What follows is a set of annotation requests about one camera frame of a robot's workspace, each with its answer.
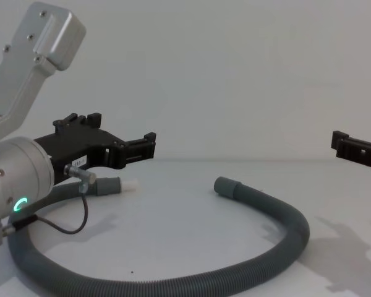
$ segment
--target robotic arm link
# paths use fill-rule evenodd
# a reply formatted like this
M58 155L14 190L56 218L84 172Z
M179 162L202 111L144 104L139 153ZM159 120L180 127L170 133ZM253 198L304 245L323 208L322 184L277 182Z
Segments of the robotic arm link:
M39 209L81 196L85 207L81 230L87 220L86 196L117 194L123 190L119 178L96 178L87 171L89 168L121 169L129 163L154 157L155 133L123 141L100 129L99 113L88 116L72 113L53 122L54 133L35 140L26 137L2 140L23 123L45 79L55 70L70 66L84 36L85 27L71 11L36 2L29 7L12 43L3 49L0 245L3 237L7 237L17 267L56 296L225 297L267 282L292 265L309 240L309 225L303 214L274 197L226 178L216 180L214 188L219 195L256 208L287 230L280 243L253 259L181 278L117 282L73 273L34 247L25 227L38 219L35 212ZM79 178L80 183L58 185L70 177ZM1 220L8 216L9 224L3 227Z

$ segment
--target black 3d-printed bracket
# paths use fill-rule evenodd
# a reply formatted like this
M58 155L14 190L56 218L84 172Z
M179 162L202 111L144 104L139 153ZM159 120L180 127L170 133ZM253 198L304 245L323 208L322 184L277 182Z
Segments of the black 3d-printed bracket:
M143 139L123 141L101 130L100 124L99 113L87 117L72 113L53 122L54 134L35 139L51 157L55 184L69 178L64 174L68 164L85 170L92 167L122 169L128 163L154 157L155 133L148 133Z
M343 132L334 131L331 148L336 150L338 158L371 167L371 142L351 138Z

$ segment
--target cable connector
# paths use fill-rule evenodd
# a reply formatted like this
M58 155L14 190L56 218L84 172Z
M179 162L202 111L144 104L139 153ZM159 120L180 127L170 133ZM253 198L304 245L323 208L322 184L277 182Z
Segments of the cable connector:
M14 221L11 224L6 225L2 229L2 235L3 237L9 236L10 234L27 227L28 225L34 223L37 220L38 220L37 215L33 214L30 215L29 217L21 218L20 220Z
M73 178L81 179L79 192L85 194L88 191L90 184L93 184L96 181L96 174L89 172L87 170L81 169L73 165L66 165L64 167L64 174L71 176Z

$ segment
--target gray corrugated hose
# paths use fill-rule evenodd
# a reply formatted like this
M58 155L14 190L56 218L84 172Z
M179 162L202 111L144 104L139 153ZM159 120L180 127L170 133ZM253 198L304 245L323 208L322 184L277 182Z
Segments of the gray corrugated hose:
M11 216L10 221L61 200L78 197L78 186L58 186L48 197L24 209L21 215ZM99 179L87 194L98 196L120 191L118 179ZM215 191L278 220L286 227L286 236L275 247L251 260L219 270L154 282L100 280L71 272L40 253L30 240L27 228L9 236L9 249L24 274L55 295L66 297L232 296L277 276L302 254L309 240L309 225L294 207L226 178L216 180Z

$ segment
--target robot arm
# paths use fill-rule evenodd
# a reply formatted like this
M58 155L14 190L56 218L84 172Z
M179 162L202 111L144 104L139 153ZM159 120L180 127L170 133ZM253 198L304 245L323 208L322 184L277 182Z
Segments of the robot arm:
M25 120L45 79L66 70L85 36L85 27L67 9L33 3L0 65L0 140ZM46 197L55 184L81 179L80 192L96 179L86 170L96 166L121 169L153 158L155 133L123 141L100 129L101 115L71 114L54 122L55 133L31 140L0 141L1 219Z
M60 7L33 3L0 65L0 140L18 129L44 81L66 70L85 36L76 16Z

